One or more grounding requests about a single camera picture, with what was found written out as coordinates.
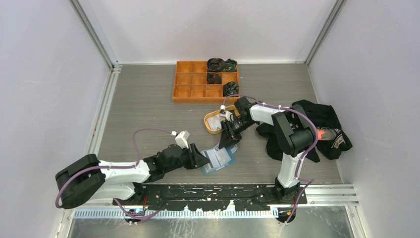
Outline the blue leather card holder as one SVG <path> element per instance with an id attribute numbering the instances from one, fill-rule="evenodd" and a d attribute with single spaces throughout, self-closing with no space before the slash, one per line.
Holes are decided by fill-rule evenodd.
<path id="1" fill-rule="evenodd" d="M 211 174 L 226 166 L 236 162 L 234 153 L 237 151 L 238 146 L 226 147 L 219 149 L 219 144 L 213 148 L 201 151 L 201 154 L 210 160 L 210 162 L 201 167 L 203 174 Z"/>

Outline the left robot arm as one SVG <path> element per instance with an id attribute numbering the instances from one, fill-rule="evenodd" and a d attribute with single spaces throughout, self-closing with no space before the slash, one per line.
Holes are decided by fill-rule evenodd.
<path id="1" fill-rule="evenodd" d="M 194 143 L 187 148 L 171 144 L 136 162 L 108 162 L 88 154 L 55 175 L 55 206 L 72 209 L 95 199 L 117 199 L 137 205 L 145 197 L 142 184 L 160 180 L 176 169 L 198 169 L 209 163 Z"/>

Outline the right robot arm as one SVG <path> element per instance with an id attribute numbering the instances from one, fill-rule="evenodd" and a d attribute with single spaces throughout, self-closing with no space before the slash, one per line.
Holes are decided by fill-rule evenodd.
<path id="1" fill-rule="evenodd" d="M 240 97 L 234 103 L 239 117 L 229 112 L 224 104 L 220 106 L 221 139 L 219 148 L 232 147 L 242 136 L 241 132 L 256 123 L 273 126 L 277 144 L 283 153 L 280 172 L 275 178 L 274 197 L 286 204 L 299 192 L 300 166 L 318 141 L 317 128 L 299 105 L 282 107 L 261 101 L 249 102 Z"/>

